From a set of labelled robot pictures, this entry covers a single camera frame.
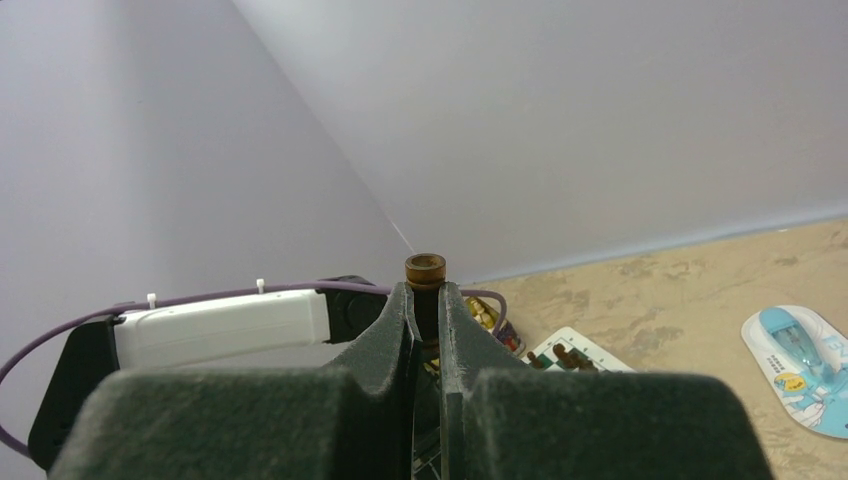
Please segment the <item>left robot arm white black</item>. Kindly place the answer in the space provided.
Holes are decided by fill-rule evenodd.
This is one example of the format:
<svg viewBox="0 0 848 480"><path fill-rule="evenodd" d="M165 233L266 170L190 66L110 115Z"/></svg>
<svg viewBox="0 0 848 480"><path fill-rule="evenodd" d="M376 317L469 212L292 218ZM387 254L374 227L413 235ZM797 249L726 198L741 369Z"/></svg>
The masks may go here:
<svg viewBox="0 0 848 480"><path fill-rule="evenodd" d="M26 441L49 470L95 387L121 369L297 368L328 363L379 316L388 288L358 276L101 315L69 329Z"/></svg>

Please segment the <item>green white chess mat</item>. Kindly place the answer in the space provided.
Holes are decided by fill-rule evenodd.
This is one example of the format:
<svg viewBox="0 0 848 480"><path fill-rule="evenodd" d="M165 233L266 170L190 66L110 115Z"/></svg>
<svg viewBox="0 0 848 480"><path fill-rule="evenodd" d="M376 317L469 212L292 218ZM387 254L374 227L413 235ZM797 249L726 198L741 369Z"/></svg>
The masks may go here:
<svg viewBox="0 0 848 480"><path fill-rule="evenodd" d="M563 327L527 351L522 361L547 372L634 372L613 354L571 327Z"/></svg>

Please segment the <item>brown chess knight piece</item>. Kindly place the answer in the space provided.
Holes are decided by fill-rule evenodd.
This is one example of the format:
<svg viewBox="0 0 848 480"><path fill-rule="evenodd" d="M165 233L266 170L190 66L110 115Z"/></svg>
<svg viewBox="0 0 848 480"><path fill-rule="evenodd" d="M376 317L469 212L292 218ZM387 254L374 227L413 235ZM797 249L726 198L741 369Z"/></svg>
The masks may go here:
<svg viewBox="0 0 848 480"><path fill-rule="evenodd" d="M593 361L577 348L567 350L564 344L556 343L552 352L557 359L557 364L566 371L598 372Z"/></svg>

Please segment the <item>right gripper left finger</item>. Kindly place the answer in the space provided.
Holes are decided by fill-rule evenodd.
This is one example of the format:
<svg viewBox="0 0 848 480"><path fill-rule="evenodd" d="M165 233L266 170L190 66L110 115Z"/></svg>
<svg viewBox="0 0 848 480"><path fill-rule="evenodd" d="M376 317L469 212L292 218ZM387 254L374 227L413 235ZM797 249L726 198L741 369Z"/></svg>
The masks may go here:
<svg viewBox="0 0 848 480"><path fill-rule="evenodd" d="M86 399L52 479L409 479L421 338L397 284L327 365L125 370Z"/></svg>

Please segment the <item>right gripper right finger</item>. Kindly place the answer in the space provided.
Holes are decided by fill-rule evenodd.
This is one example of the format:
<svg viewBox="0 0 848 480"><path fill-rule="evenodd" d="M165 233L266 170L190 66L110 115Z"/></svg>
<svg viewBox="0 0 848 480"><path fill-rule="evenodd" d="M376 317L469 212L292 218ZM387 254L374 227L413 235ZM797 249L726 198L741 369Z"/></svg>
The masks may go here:
<svg viewBox="0 0 848 480"><path fill-rule="evenodd" d="M543 372L439 292L446 479L769 479L738 397L679 373Z"/></svg>

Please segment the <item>gold tin white pieces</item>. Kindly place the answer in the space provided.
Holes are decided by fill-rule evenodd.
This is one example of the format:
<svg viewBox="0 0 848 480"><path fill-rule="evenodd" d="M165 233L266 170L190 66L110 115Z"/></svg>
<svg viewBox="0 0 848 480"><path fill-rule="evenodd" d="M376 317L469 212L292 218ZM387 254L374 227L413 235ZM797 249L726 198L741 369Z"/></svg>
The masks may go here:
<svg viewBox="0 0 848 480"><path fill-rule="evenodd" d="M508 320L501 323L499 330L495 329L496 323L500 319L500 313L495 308L482 298L474 296L466 297L465 303L474 319L509 351L516 356L523 353L525 342Z"/></svg>

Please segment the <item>blue white packaged item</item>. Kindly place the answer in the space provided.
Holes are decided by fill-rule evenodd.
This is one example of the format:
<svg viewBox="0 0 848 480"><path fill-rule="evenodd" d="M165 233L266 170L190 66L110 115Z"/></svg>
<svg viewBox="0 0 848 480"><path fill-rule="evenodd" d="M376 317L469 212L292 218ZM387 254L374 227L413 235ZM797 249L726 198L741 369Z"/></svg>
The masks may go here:
<svg viewBox="0 0 848 480"><path fill-rule="evenodd" d="M847 338L814 310L765 308L741 338L788 415L808 430L847 438Z"/></svg>

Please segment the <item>brown chess rook eleventh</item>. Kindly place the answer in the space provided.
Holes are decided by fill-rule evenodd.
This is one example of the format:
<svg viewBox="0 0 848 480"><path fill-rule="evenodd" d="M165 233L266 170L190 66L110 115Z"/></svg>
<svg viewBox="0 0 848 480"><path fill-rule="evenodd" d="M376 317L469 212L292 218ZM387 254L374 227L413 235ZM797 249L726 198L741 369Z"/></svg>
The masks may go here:
<svg viewBox="0 0 848 480"><path fill-rule="evenodd" d="M423 359L430 361L439 355L439 291L446 282L446 260L434 253L412 255L405 261L405 274L414 297Z"/></svg>

